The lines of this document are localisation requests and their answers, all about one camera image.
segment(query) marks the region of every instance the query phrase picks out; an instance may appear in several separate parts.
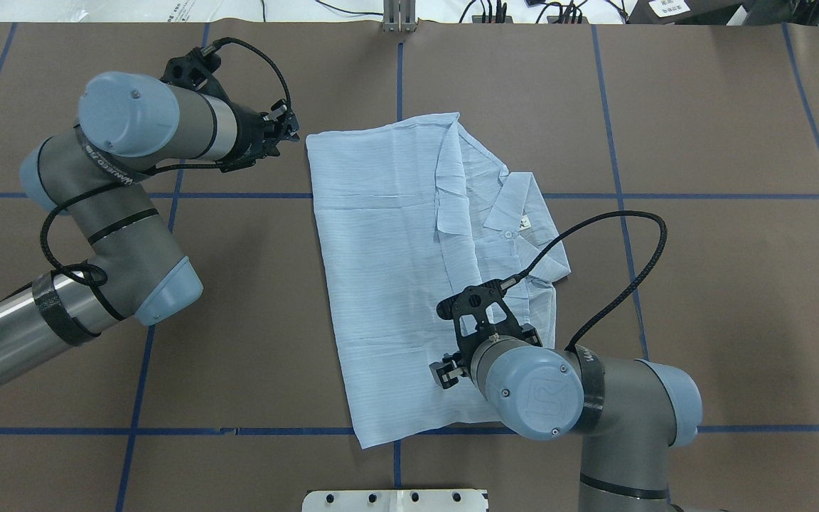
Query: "light blue shirt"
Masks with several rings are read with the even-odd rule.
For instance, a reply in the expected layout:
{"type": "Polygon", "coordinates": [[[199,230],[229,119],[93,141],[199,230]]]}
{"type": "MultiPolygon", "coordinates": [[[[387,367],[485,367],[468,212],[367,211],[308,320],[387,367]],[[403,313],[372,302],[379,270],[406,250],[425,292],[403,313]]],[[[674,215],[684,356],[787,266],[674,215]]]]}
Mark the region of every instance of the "light blue shirt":
{"type": "MultiPolygon", "coordinates": [[[[519,272],[558,235],[532,173],[509,172],[457,113],[329,131],[306,145],[331,318],[362,447],[452,422],[496,421],[469,379],[442,390],[432,378],[429,363],[458,350],[453,324],[435,305],[519,272]]],[[[569,272],[558,244],[505,297],[549,347],[552,283],[569,272]]]]}

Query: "brown table surface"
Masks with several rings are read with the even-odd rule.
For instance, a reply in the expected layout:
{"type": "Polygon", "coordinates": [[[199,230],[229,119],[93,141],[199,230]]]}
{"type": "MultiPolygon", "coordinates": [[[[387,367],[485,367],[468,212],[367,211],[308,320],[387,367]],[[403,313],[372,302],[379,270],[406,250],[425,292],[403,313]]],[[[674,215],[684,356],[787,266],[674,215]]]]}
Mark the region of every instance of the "brown table surface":
{"type": "MultiPolygon", "coordinates": [[[[202,39],[238,36],[279,64],[304,135],[459,111],[513,171],[536,173],[560,229],[617,208],[662,214],[656,271],[583,343],[695,377],[705,421],[673,450],[673,502],[819,511],[819,28],[378,30],[0,25],[0,298],[46,270],[43,211],[18,166],[70,126],[88,79],[160,75],[202,39]]],[[[234,101],[279,98],[253,55],[223,58],[234,101]]],[[[396,486],[488,489],[498,511],[576,503],[576,437],[539,444],[456,425],[358,448],[305,148],[282,151],[246,171],[146,183],[204,295],[155,329],[127,321],[0,388],[0,510],[299,510],[309,489],[396,486]]],[[[610,221],[566,242],[560,340],[643,266],[654,230],[610,221]]],[[[63,260],[87,257],[70,220],[52,239],[63,260]]]]}

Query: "black tape band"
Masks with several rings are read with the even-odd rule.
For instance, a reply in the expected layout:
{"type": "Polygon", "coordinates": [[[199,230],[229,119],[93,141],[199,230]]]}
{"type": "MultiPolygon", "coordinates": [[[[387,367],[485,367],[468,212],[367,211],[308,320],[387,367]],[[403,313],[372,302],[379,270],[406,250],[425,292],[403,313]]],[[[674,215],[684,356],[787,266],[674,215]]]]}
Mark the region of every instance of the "black tape band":
{"type": "Polygon", "coordinates": [[[84,131],[81,130],[81,125],[75,126],[75,137],[77,137],[77,142],[81,145],[84,155],[87,155],[90,161],[94,162],[95,166],[98,166],[98,168],[102,169],[102,171],[117,181],[120,181],[123,185],[131,185],[145,181],[145,179],[156,174],[155,166],[147,169],[144,173],[128,169],[127,166],[122,165],[118,160],[114,159],[112,155],[94,146],[90,140],[87,139],[84,131]]]}
{"type": "Polygon", "coordinates": [[[122,228],[128,227],[134,223],[137,223],[139,220],[143,220],[144,218],[153,217],[155,215],[159,215],[160,212],[156,211],[156,208],[147,208],[147,210],[141,210],[134,215],[129,215],[122,220],[117,220],[116,223],[112,223],[107,227],[97,231],[96,233],[92,234],[91,236],[87,237],[87,243],[90,245],[94,245],[95,243],[103,240],[107,236],[115,233],[122,228]]]}
{"type": "Polygon", "coordinates": [[[610,482],[593,479],[586,474],[581,473],[581,483],[590,486],[593,489],[605,491],[607,493],[617,494],[619,496],[627,496],[628,498],[637,499],[666,499],[669,498],[669,491],[667,489],[637,489],[636,487],[619,486],[610,482]]]}
{"type": "Polygon", "coordinates": [[[572,431],[585,434],[596,428],[602,418],[602,408],[605,404],[605,366],[594,352],[582,346],[577,346],[577,359],[581,366],[583,410],[572,431]]]}
{"type": "Polygon", "coordinates": [[[100,336],[85,329],[76,318],[68,314],[62,299],[55,291],[52,273],[34,279],[32,289],[33,303],[36,304],[40,316],[62,341],[71,346],[81,346],[100,336]]]}

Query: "white label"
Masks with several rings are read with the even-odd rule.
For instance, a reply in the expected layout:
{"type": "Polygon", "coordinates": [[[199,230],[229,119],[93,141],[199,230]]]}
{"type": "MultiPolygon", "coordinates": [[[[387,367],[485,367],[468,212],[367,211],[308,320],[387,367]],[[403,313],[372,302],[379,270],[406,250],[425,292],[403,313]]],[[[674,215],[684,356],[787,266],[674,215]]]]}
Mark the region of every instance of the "white label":
{"type": "Polygon", "coordinates": [[[685,0],[653,0],[653,2],[650,2],[650,7],[656,13],[656,16],[660,18],[675,16],[691,10],[685,0]]]}
{"type": "Polygon", "coordinates": [[[166,17],[168,22],[173,21],[188,21],[188,17],[191,16],[191,9],[195,6],[196,0],[183,0],[182,2],[177,3],[172,11],[169,12],[169,16],[166,17]]]}

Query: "white paper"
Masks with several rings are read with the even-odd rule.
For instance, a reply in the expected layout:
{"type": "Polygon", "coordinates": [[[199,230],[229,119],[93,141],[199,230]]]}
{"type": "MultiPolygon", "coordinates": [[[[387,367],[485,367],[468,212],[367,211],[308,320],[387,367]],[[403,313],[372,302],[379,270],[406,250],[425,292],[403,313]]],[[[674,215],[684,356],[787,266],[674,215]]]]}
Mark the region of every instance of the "white paper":
{"type": "Polygon", "coordinates": [[[650,7],[660,18],[676,16],[676,14],[683,14],[691,10],[685,0],[652,0],[650,7]]]}

